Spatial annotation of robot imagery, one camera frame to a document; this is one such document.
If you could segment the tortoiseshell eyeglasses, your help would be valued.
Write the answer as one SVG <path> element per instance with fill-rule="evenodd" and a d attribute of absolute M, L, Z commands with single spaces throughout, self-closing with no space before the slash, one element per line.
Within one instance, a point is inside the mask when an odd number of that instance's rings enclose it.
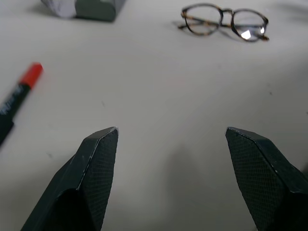
<path fill-rule="evenodd" d="M 268 18 L 252 9 L 233 10 L 212 3 L 197 3 L 184 7 L 180 15 L 184 23 L 177 28 L 196 36 L 206 37 L 228 28 L 245 42 L 269 41 L 266 35 Z"/>

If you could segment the red capped black marker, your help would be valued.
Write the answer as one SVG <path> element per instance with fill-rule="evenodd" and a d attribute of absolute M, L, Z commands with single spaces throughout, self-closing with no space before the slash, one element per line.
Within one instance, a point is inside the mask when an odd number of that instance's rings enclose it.
<path fill-rule="evenodd" d="M 0 147 L 14 127 L 14 117 L 40 78 L 42 72 L 43 67 L 41 63 L 33 63 L 0 105 Z"/>

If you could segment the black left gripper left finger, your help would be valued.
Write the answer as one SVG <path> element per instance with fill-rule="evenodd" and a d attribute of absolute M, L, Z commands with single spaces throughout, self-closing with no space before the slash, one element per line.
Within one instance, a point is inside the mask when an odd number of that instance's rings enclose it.
<path fill-rule="evenodd" d="M 110 127 L 86 137 L 53 176 L 21 231 L 101 231 L 118 135 Z"/>

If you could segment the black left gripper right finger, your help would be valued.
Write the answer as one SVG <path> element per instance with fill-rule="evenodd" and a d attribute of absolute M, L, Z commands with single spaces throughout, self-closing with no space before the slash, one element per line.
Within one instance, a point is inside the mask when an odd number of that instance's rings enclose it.
<path fill-rule="evenodd" d="M 308 231 L 308 178 L 274 143 L 228 127 L 226 140 L 238 187 L 258 231 Z"/>

